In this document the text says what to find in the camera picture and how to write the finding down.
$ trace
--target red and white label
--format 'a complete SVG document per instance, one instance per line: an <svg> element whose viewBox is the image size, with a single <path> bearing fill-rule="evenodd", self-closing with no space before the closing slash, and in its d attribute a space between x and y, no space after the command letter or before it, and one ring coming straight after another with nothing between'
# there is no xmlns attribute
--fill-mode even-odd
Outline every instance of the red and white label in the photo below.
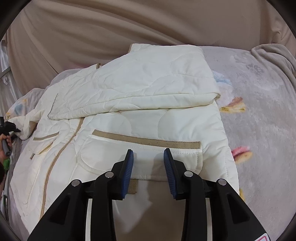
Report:
<svg viewBox="0 0 296 241"><path fill-rule="evenodd" d="M263 234L259 238L257 238L255 241L270 241L267 233Z"/></svg>

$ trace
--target brown curtain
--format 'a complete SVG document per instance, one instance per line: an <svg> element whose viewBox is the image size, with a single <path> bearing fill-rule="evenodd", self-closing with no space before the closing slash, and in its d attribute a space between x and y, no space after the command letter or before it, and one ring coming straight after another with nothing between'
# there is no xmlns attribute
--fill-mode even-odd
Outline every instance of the brown curtain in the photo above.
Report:
<svg viewBox="0 0 296 241"><path fill-rule="evenodd" d="M132 43L250 50L296 40L266 0L33 0L7 31L13 75L23 94L66 69L105 64Z"/></svg>

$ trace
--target bed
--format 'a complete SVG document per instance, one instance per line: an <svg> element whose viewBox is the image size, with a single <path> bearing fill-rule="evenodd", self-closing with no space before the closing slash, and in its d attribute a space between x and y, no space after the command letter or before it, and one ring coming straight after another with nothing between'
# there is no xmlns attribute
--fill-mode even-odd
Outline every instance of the bed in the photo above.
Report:
<svg viewBox="0 0 296 241"><path fill-rule="evenodd" d="M261 45L251 52L202 49L223 92L217 103L237 164L240 195L276 240L296 211L294 52L280 45ZM18 221L14 225L21 227ZM25 240L28 234L19 232Z"/></svg>

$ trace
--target pocket flap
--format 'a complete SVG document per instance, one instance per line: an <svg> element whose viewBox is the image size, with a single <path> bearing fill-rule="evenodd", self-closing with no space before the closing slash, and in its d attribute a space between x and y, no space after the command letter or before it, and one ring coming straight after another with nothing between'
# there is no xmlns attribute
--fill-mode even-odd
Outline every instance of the pocket flap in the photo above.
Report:
<svg viewBox="0 0 296 241"><path fill-rule="evenodd" d="M127 150L131 149L134 152L132 178L166 181L163 163L165 148L170 148L173 158L184 162L187 170L197 174L201 171L202 149L200 142L145 139L97 130L84 141L78 153L78 163L85 170L101 175L110 171L114 163L124 160Z"/></svg>
<svg viewBox="0 0 296 241"><path fill-rule="evenodd" d="M45 137L34 137L30 143L30 149L33 154L40 154L44 149L51 145L57 138L59 132L47 135Z"/></svg>

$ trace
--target ribbed blue rubber pad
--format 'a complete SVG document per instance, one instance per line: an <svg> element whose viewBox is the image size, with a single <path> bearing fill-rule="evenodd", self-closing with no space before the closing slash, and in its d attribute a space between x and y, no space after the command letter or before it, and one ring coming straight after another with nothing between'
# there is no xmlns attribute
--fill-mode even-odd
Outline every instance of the ribbed blue rubber pad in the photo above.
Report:
<svg viewBox="0 0 296 241"><path fill-rule="evenodd" d="M129 186L129 181L131 179L132 170L133 170L133 151L130 152L128 163L126 165L126 170L124 172L124 175L121 181L122 182L122 187L121 187L122 198L125 198L126 194L128 193L128 186Z"/></svg>
<svg viewBox="0 0 296 241"><path fill-rule="evenodd" d="M163 161L165 163L165 171L167 173L170 192L173 195L173 198L175 199L176 196L177 196L176 179L175 179L174 172L173 172L173 169L172 169L172 165L170 163L170 160L168 158L168 153L167 153L166 150L163 153Z"/></svg>

